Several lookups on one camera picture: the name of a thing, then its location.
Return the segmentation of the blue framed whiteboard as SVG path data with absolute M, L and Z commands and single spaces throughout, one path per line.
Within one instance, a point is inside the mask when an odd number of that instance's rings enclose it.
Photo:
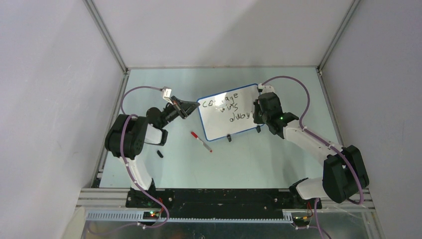
M 214 141 L 257 128 L 254 123 L 254 101 L 257 84 L 199 98 L 198 111 L 207 141 Z

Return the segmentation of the black marker cap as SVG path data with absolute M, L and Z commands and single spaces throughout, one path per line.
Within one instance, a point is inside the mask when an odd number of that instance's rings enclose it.
M 157 150 L 157 154 L 160 158 L 164 158 L 164 155 L 159 150 Z

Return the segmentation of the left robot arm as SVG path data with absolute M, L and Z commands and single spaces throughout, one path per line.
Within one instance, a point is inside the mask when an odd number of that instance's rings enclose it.
M 180 117 L 186 119 L 200 104 L 183 101 L 175 96 L 169 98 L 165 108 L 150 108 L 146 116 L 119 114 L 105 138 L 105 149 L 117 157 L 126 168 L 131 179 L 131 188 L 139 190 L 138 201 L 145 207 L 157 202 L 157 193 L 150 189 L 153 178 L 145 164 L 138 165 L 145 144 L 164 146 L 170 122 Z

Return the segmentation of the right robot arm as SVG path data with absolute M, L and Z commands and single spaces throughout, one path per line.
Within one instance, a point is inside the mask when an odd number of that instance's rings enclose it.
M 363 190 L 369 185 L 369 178 L 356 146 L 345 147 L 311 132 L 299 117 L 282 110 L 274 92 L 260 94 L 253 104 L 255 123 L 267 125 L 273 135 L 297 145 L 323 166 L 322 177 L 305 178 L 290 187 L 292 206 L 302 208 L 310 199 L 317 198 L 363 203 Z

